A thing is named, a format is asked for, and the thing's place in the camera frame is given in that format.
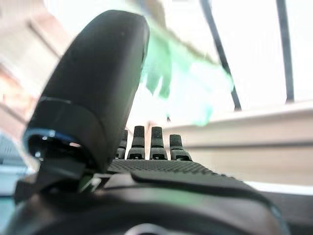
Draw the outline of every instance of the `black plastic housing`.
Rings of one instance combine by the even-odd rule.
[[[105,172],[115,156],[140,81],[149,40],[143,16],[107,11],[72,42],[23,136],[34,157],[46,144],[73,145],[84,162]]]

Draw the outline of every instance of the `robotic hand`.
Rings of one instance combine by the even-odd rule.
[[[145,160],[138,126],[126,157],[148,39],[142,16],[108,11],[73,41],[23,136],[40,169],[18,181],[5,235],[289,234],[269,200],[193,162],[179,135],[169,161],[154,127]]]

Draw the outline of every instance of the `black rubber surface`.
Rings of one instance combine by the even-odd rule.
[[[113,160],[108,171],[110,172],[132,172],[132,171],[154,171],[173,173],[193,173],[201,175],[216,175],[213,171],[205,168],[199,163],[188,161],[168,160]]]

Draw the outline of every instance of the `black robotic finger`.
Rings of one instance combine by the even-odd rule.
[[[192,161],[190,154],[182,147],[180,135],[170,135],[171,160]]]
[[[167,160],[163,144],[162,127],[159,126],[152,127],[150,160]]]
[[[125,159],[128,131],[124,130],[122,140],[117,148],[115,159]]]
[[[145,159],[145,127],[135,126],[132,147],[128,152],[127,159]]]

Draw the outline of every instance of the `green blurred object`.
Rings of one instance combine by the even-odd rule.
[[[212,99],[233,89],[232,78],[221,65],[194,55],[153,25],[141,82],[166,107],[172,121],[195,125],[206,125],[214,109]]]

